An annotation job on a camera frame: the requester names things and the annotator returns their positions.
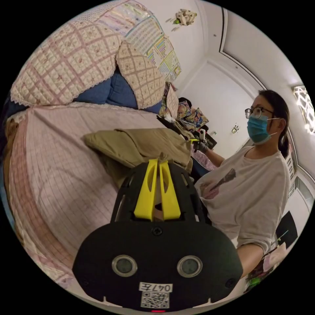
ceiling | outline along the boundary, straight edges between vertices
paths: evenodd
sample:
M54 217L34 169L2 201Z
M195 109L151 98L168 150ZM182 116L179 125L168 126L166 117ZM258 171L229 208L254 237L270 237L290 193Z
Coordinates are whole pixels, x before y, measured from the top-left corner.
M199 2L204 7L201 19L208 56L224 55L227 63L233 60L241 65L238 69L233 67L235 75L237 72L238 75L246 73L246 79L252 80L252 86L275 90L285 99L290 110L289 128L297 164L314 180L315 163L312 161L315 157L315 135L307 133L292 92L292 87L303 85L295 68L277 45L254 25L233 12L204 1Z

hand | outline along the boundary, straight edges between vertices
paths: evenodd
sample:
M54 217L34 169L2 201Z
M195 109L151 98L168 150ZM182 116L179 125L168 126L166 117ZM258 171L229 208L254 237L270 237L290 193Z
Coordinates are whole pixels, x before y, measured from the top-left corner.
M194 150L198 150L202 153L206 153L208 150L208 146L202 141L194 141Z

eyeglasses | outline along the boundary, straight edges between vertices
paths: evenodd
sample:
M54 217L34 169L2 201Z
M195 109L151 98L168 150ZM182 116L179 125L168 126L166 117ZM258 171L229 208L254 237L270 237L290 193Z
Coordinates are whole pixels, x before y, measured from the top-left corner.
M263 107L256 106L253 109L251 109L251 108L245 109L245 116L246 116L247 119L249 119L249 117L252 115L254 118L258 119L258 118L260 118L262 112L264 112L264 111L273 114L273 112L271 112L271 111L269 111L269 110L267 110L267 109L265 109Z

qr code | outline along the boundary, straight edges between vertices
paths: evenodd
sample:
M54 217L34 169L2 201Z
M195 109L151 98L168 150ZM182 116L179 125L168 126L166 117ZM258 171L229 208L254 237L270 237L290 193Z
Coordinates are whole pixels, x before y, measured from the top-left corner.
M170 294L158 292L142 292L141 307L169 308Z

blanket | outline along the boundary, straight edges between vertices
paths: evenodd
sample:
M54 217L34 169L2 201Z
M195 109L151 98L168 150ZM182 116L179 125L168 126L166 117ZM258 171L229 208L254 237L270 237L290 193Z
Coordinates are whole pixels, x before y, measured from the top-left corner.
M166 128L106 130L84 136L87 146L104 156L106 171L120 187L130 168L153 158L192 169L190 143Z

